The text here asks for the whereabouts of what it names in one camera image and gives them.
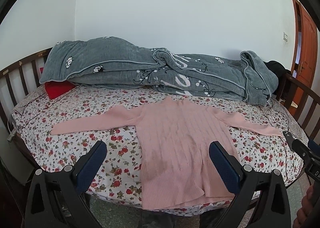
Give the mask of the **person's right hand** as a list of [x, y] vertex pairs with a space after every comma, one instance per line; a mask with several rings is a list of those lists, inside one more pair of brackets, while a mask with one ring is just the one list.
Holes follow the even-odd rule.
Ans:
[[311, 202], [311, 198], [313, 195], [314, 185], [311, 185], [306, 195], [303, 197], [301, 203], [301, 208], [297, 211], [297, 216], [293, 222], [293, 228], [300, 228], [304, 225], [310, 213], [313, 211], [313, 204]]

